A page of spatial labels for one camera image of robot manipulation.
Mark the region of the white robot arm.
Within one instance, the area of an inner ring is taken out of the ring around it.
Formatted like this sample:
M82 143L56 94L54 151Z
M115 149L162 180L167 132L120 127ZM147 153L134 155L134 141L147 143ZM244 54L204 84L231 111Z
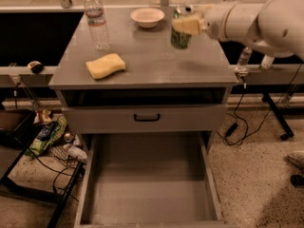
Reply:
M174 19L172 27L190 35L206 33L221 42L238 42L270 57L295 55L304 60L304 0L204 4Z

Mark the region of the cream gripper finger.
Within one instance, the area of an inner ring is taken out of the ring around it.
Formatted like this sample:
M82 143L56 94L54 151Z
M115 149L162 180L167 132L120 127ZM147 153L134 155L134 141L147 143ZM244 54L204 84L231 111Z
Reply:
M205 14L208 10L210 10L214 5L213 4L203 4L199 6L193 7L194 13Z
M190 35L201 35L206 31L204 19L198 14L182 16L172 20L172 27L177 32Z

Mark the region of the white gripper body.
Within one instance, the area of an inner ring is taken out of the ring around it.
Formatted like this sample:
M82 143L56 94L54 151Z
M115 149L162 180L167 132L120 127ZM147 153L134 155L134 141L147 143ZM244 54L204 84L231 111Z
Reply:
M226 41L226 22L231 10L236 4L234 2L223 2L215 4L210 8L205 16L206 34L215 40Z

